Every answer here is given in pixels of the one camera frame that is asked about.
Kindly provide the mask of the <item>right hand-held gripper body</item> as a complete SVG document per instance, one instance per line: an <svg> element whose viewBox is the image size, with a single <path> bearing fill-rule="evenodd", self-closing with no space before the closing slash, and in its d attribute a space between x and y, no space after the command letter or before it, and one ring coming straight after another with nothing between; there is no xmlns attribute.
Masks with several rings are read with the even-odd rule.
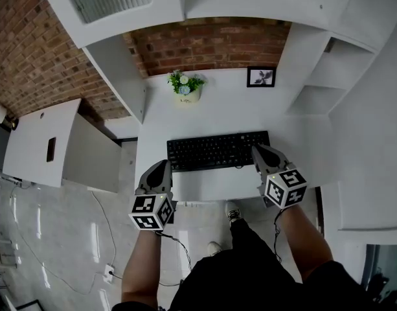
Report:
<svg viewBox="0 0 397 311"><path fill-rule="evenodd" d="M260 175L260 195L265 204L287 209L302 201L308 182L298 168L280 151L264 145L251 149L253 163Z"/></svg>

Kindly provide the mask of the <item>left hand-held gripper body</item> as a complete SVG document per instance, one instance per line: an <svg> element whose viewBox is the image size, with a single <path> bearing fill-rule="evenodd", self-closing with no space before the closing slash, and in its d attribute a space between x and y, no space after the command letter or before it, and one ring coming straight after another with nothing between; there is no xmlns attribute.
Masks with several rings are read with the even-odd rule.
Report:
<svg viewBox="0 0 397 311"><path fill-rule="evenodd" d="M140 178L130 201L129 217L140 231L162 231L174 214L172 166L164 159Z"/></svg>

